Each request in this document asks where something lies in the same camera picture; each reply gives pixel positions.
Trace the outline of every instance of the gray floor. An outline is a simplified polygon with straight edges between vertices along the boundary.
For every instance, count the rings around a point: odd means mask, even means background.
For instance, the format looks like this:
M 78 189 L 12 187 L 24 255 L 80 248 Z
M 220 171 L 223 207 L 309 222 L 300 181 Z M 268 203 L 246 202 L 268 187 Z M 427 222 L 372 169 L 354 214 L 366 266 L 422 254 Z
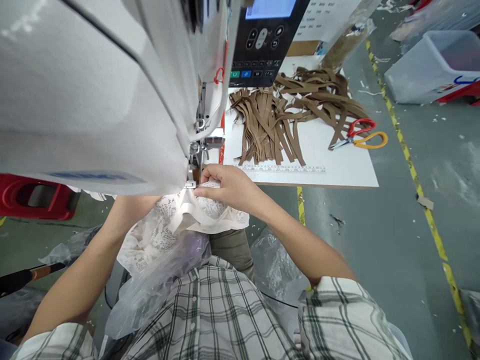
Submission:
M 391 58 L 378 64 L 382 73 L 399 58 L 399 46 L 388 35 L 404 15 L 386 11 L 373 15 L 378 29 L 370 37 L 372 50 L 378 58 Z M 415 359 L 469 359 L 442 261 L 416 202 L 414 183 L 385 102 L 380 95 L 358 92 L 380 91 L 365 46 L 347 62 L 345 73 L 353 96 L 390 137 L 385 148 L 370 152 L 380 187 L 303 188 L 306 224 L 341 252 L 388 320 L 403 331 Z M 457 285 L 478 291 L 480 140 L 475 129 L 480 130 L 479 110 L 459 101 L 445 106 L 395 105 L 395 112 L 425 194 L 435 202 L 434 218 Z M 298 217 L 295 187 L 263 189 Z M 64 223 L 71 228 L 7 219 L 0 228 L 0 276 L 38 265 L 38 257 L 73 231 L 101 223 L 110 205 L 82 195 L 76 216 Z M 331 226 L 330 214 L 346 222 L 341 235 Z M 250 242 L 264 226 L 252 219 L 247 229 Z M 51 275 L 34 286 L 48 289 L 56 278 Z

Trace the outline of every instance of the tabletop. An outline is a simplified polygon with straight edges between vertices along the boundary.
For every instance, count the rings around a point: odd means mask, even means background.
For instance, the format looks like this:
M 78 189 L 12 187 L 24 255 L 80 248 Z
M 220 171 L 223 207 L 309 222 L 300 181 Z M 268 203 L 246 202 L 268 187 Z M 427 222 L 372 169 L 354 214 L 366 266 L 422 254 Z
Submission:
M 280 72 L 291 77 L 298 66 L 316 69 L 320 60 L 321 56 L 289 56 L 283 61 Z M 356 146 L 344 146 L 337 151 L 328 150 L 334 129 L 321 119 L 298 124 L 305 166 L 301 166 L 298 160 L 289 162 L 285 153 L 284 161 L 280 165 L 277 165 L 275 160 L 255 164 L 252 159 L 239 166 L 237 158 L 242 153 L 244 125 L 239 121 L 234 123 L 237 111 L 231 110 L 230 105 L 228 100 L 225 109 L 223 164 L 239 167 L 256 184 L 355 189 L 379 186 L 369 151 Z M 218 153 L 218 150 L 210 150 L 210 163 L 218 163 Z

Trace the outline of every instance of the brown fabric strip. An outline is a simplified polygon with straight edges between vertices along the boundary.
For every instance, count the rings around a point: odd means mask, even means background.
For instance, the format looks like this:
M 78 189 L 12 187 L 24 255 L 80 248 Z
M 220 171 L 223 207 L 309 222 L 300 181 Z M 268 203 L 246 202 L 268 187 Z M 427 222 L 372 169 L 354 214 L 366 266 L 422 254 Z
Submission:
M 282 94 L 303 95 L 288 103 Z M 251 159 L 258 162 L 275 159 L 280 165 L 282 151 L 290 162 L 298 159 L 304 166 L 299 138 L 299 123 L 320 118 L 334 128 L 331 144 L 345 138 L 350 121 L 367 118 L 362 105 L 349 97 L 347 79 L 331 69 L 307 70 L 298 67 L 293 77 L 278 74 L 273 87 L 253 91 L 241 89 L 230 94 L 232 108 L 237 109 L 235 122 L 243 117 L 243 138 L 240 164 Z M 299 109 L 290 113 L 288 109 Z

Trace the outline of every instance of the orange scissors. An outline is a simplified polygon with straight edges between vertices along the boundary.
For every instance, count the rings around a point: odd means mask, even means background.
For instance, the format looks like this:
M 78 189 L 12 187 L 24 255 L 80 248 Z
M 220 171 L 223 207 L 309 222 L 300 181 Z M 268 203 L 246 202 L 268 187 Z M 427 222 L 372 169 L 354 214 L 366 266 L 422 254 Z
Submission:
M 358 130 L 358 131 L 355 131 L 355 125 L 358 124 L 358 123 L 366 123 L 368 125 L 370 125 L 369 127 L 367 128 L 364 128 L 364 129 L 361 129 L 361 130 Z M 373 121 L 372 119 L 369 119 L 369 118 L 361 118 L 361 119 L 358 119 L 358 120 L 355 120 L 354 122 L 351 123 L 350 125 L 350 129 L 348 130 L 347 134 L 346 134 L 346 139 L 345 140 L 342 140 L 342 141 L 339 141 L 337 142 L 336 144 L 330 146 L 328 149 L 329 150 L 335 150 L 335 149 L 338 149 L 339 147 L 342 147 L 343 145 L 347 145 L 347 144 L 354 144 L 356 147 L 358 148 L 362 148 L 362 149 L 380 149 L 380 148 L 383 148 L 385 145 L 388 144 L 389 142 L 389 137 L 386 133 L 384 133 L 383 131 L 378 131 L 378 132 L 374 132 L 373 134 L 367 136 L 366 138 L 364 139 L 361 139 L 361 140 L 355 140 L 354 137 L 358 134 L 361 134 L 361 133 L 366 133 L 366 132 L 369 132 L 373 129 L 375 129 L 377 127 L 377 123 L 375 121 Z M 367 145 L 367 144 L 364 144 L 365 142 L 367 142 L 368 140 L 370 139 L 373 139 L 374 137 L 376 136 L 380 136 L 381 137 L 381 144 L 380 145 Z

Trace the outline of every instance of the control panel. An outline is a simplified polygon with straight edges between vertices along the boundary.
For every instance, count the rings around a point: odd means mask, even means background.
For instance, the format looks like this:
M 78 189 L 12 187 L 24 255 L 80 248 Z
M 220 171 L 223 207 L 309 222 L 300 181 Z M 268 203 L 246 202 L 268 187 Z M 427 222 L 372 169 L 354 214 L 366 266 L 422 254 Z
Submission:
M 240 11 L 230 88 L 270 87 L 310 0 L 255 0 Z

